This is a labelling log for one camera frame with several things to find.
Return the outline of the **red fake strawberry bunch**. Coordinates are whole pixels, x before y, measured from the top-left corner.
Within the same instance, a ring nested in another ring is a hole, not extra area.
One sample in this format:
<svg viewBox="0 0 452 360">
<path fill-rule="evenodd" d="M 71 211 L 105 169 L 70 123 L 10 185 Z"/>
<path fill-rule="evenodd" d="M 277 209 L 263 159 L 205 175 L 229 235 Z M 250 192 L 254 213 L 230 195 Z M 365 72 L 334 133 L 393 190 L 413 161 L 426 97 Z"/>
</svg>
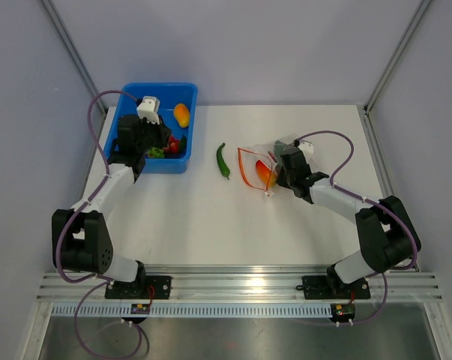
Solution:
<svg viewBox="0 0 452 360">
<path fill-rule="evenodd" d="M 170 136 L 167 142 L 167 145 L 163 148 L 163 152 L 165 154 L 177 154 L 180 150 L 181 141 L 179 139 L 174 138 L 174 136 Z"/>
</svg>

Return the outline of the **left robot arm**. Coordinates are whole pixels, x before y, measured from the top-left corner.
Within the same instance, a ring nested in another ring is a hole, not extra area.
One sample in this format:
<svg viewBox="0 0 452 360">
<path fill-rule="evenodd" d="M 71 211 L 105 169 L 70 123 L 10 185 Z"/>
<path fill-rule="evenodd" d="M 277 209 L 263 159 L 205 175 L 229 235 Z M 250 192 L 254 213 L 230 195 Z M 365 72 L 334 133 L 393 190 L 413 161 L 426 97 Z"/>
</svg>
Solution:
<svg viewBox="0 0 452 360">
<path fill-rule="evenodd" d="M 168 299 L 172 279 L 147 274 L 139 260 L 115 252 L 106 220 L 116 203 L 142 174 L 146 154 L 161 148 L 171 134 L 159 115 L 123 115 L 106 172 L 93 192 L 73 208 L 58 209 L 52 216 L 52 255 L 62 275 L 67 270 L 85 272 L 106 282 L 106 299 Z"/>
</svg>

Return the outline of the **yellow orange fake mango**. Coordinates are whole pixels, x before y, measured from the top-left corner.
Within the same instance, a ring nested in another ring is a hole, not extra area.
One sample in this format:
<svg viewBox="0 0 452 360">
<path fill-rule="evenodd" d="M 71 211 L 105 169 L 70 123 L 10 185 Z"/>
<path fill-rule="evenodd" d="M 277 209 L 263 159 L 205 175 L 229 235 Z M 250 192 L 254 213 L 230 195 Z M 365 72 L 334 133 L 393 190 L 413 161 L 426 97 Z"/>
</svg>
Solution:
<svg viewBox="0 0 452 360">
<path fill-rule="evenodd" d="M 190 124 L 190 111 L 184 103 L 178 103 L 173 109 L 173 115 L 181 128 L 188 128 Z"/>
</svg>

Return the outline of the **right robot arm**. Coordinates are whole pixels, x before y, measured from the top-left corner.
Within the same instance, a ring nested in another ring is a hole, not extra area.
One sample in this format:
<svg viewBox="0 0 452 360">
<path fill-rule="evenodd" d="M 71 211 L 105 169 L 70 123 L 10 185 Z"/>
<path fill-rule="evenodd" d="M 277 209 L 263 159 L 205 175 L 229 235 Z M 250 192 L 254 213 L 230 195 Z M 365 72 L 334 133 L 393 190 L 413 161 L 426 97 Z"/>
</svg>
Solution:
<svg viewBox="0 0 452 360">
<path fill-rule="evenodd" d="M 367 276 L 416 260 L 421 241 L 399 198 L 370 199 L 332 184 L 328 175 L 311 170 L 295 146 L 280 154 L 277 183 L 297 198 L 342 216 L 357 230 L 358 251 L 330 265 L 324 275 L 303 276 L 300 288 L 306 299 L 369 299 Z"/>
</svg>

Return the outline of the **clear zip top bag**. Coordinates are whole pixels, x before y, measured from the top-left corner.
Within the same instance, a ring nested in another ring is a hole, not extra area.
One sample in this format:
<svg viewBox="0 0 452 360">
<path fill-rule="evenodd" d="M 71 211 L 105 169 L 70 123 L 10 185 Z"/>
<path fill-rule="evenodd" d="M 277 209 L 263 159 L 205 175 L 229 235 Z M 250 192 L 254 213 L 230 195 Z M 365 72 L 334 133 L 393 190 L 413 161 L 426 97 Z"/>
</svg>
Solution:
<svg viewBox="0 0 452 360">
<path fill-rule="evenodd" d="M 285 136 L 276 140 L 290 143 L 293 147 L 294 136 Z M 277 192 L 281 192 L 279 185 L 275 184 L 273 188 L 267 189 L 256 174 L 257 160 L 263 161 L 276 175 L 282 166 L 280 157 L 276 157 L 273 153 L 275 141 L 255 144 L 251 146 L 240 146 L 237 148 L 238 168 L 241 179 L 246 186 L 255 191 L 261 192 L 267 197 L 272 197 Z"/>
</svg>

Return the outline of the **green fake chili pepper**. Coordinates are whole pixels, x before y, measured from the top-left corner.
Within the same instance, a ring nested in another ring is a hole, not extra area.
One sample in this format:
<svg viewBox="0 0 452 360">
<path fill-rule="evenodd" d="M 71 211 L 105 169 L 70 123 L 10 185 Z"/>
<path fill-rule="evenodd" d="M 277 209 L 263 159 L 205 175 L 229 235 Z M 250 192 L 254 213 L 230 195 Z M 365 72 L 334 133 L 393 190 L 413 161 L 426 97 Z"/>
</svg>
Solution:
<svg viewBox="0 0 452 360">
<path fill-rule="evenodd" d="M 220 171 L 220 174 L 222 175 L 222 177 L 224 177 L 225 179 L 229 179 L 230 177 L 230 169 L 227 166 L 224 158 L 223 158 L 223 149 L 225 147 L 225 143 L 223 142 L 216 150 L 216 161 L 217 161 L 217 166 L 218 169 Z"/>
</svg>

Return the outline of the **green fake lettuce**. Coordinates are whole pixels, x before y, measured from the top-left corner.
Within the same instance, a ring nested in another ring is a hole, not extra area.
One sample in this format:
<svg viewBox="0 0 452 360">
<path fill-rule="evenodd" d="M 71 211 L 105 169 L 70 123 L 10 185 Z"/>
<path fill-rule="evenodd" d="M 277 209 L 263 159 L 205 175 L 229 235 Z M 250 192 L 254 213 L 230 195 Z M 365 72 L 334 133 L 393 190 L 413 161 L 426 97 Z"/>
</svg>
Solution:
<svg viewBox="0 0 452 360">
<path fill-rule="evenodd" d="M 152 159 L 164 159 L 165 158 L 165 151 L 163 148 L 157 148 L 157 147 L 151 147 L 147 151 L 147 157 Z"/>
</svg>

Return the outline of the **dark green fake leaf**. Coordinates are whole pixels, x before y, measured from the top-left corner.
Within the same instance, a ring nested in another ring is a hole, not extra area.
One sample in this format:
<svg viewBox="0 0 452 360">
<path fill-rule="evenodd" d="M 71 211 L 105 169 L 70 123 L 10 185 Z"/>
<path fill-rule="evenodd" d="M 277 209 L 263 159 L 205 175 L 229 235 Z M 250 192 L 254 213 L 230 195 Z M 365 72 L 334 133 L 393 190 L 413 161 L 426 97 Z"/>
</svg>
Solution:
<svg viewBox="0 0 452 360">
<path fill-rule="evenodd" d="M 187 149 L 187 138 L 186 136 L 182 136 L 179 144 L 178 144 L 178 151 L 182 153 Z"/>
</svg>

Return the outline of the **grey fake fish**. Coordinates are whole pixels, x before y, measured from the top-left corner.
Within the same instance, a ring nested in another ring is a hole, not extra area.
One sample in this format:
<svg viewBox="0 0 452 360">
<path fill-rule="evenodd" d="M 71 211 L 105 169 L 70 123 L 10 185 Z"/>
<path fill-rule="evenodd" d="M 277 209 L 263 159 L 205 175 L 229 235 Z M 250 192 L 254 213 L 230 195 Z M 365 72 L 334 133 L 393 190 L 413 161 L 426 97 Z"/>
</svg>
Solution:
<svg viewBox="0 0 452 360">
<path fill-rule="evenodd" d="M 276 140 L 274 143 L 274 155 L 279 158 L 283 151 L 289 149 L 292 145 L 290 143 L 285 143 L 281 140 Z"/>
</svg>

